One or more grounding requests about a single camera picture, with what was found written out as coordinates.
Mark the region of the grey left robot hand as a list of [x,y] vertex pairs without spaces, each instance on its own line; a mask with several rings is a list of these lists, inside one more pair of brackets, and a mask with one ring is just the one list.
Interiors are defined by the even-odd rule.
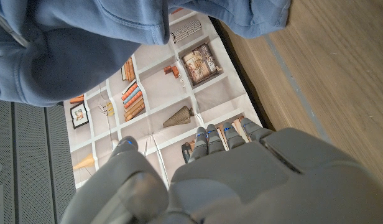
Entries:
[[196,132],[195,148],[165,185],[134,138],[76,193],[63,223],[383,223],[383,186],[358,161],[293,128],[244,118]]

